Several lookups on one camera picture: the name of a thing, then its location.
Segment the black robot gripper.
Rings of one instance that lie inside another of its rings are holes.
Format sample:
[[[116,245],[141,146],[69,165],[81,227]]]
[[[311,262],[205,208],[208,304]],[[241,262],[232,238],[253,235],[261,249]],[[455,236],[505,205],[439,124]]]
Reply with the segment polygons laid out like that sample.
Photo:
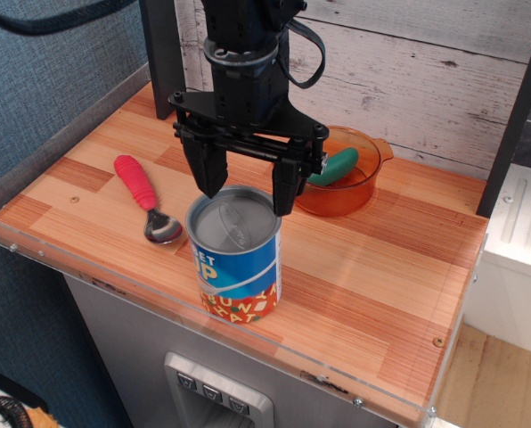
[[[298,111],[289,98],[290,42],[230,47],[206,40],[214,83],[207,92],[175,92],[176,136],[198,188],[213,198],[228,177],[227,154],[273,163],[274,213],[291,214],[306,180],[323,171],[326,126]]]

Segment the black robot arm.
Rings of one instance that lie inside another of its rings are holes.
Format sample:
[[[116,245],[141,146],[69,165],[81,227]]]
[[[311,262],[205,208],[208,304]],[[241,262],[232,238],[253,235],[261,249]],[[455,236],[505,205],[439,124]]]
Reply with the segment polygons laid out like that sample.
[[[274,213],[291,213],[306,180],[320,174],[329,129],[298,111],[289,85],[313,86],[325,65],[299,82],[290,74],[289,33],[325,49],[320,37],[295,17],[304,1],[206,1],[204,54],[210,92],[175,92],[174,128],[199,189],[214,197],[228,177],[227,154],[273,163]]]

